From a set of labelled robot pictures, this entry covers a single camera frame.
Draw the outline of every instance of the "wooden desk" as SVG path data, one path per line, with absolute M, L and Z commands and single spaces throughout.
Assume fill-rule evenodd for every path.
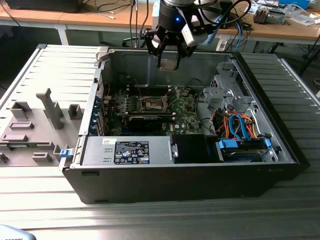
M 97 0 L 97 4 L 108 3 L 108 0 Z M 120 0 L 118 4 L 105 6 L 102 10 L 112 9 L 125 4 L 129 0 Z M 110 19 L 99 13 L 88 12 L 82 10 L 80 13 L 63 13 L 54 11 L 40 11 L 40 10 L 12 10 L 4 2 L 6 10 L 24 27 L 39 27 L 39 28 L 54 28 L 58 30 L 62 44 L 68 45 L 66 30 L 85 30 L 85 31 L 102 31 L 102 32 L 129 32 L 129 16 L 130 7 L 119 8 L 114 10 L 114 15 L 105 13 L 106 15 L 114 16 L 115 19 Z M 146 16 L 147 5 L 141 3 L 138 5 L 138 28 Z M 238 6 L 238 10 L 244 11 L 245 4 Z M 149 4 L 149 17 L 146 21 L 145 27 L 152 27 L 152 10 L 153 5 Z M 308 11 L 319 11 L 320 8 L 309 8 Z M 132 15 L 132 32 L 135 31 L 136 11 L 134 9 Z M 248 36 L 248 40 L 266 41 L 266 42 L 282 42 L 282 43 L 299 43 L 299 44 L 313 44 L 320 34 L 320 24 L 313 24 L 304 26 L 290 19 L 286 19 L 285 24 L 255 24 L 253 15 L 247 14 L 243 18 L 244 22 L 252 24 L 252 31 Z M 0 25 L 15 26 L 16 23 L 5 13 L 0 7 Z M 237 29 L 230 27 L 228 29 L 219 29 L 217 38 L 226 41 L 233 38 L 237 34 Z
M 5 0 L 0 0 L 4 8 L 14 17 L 15 20 L 23 22 L 38 22 L 38 23 L 59 23 L 59 19 L 64 14 L 57 11 L 37 11 L 37 10 L 14 10 L 10 9 Z M 0 5 L 0 20 L 12 21 L 11 17 L 4 11 Z

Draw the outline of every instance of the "warning label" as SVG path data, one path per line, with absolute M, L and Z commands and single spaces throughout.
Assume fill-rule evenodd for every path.
M 149 164 L 148 141 L 117 141 L 114 151 L 115 164 Z

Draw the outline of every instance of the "black box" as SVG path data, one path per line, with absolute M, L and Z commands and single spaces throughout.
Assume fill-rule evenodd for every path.
M 76 13 L 84 0 L 5 0 L 11 9 L 52 10 Z

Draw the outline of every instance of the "blue tab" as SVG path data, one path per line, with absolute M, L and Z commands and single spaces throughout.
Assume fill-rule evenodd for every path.
M 272 146 L 269 139 L 264 140 L 264 144 L 265 144 L 265 146 L 266 146 L 267 148 L 271 148 L 271 146 Z
M 234 139 L 222 139 L 219 141 L 219 147 L 220 149 L 237 149 L 238 144 L 237 141 Z
M 60 151 L 60 157 L 61 158 L 71 158 L 72 151 L 70 149 L 62 149 Z

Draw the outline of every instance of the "motherboard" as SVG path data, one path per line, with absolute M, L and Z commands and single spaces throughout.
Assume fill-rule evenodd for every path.
M 202 133 L 189 88 L 120 89 L 108 97 L 104 108 L 109 136 Z

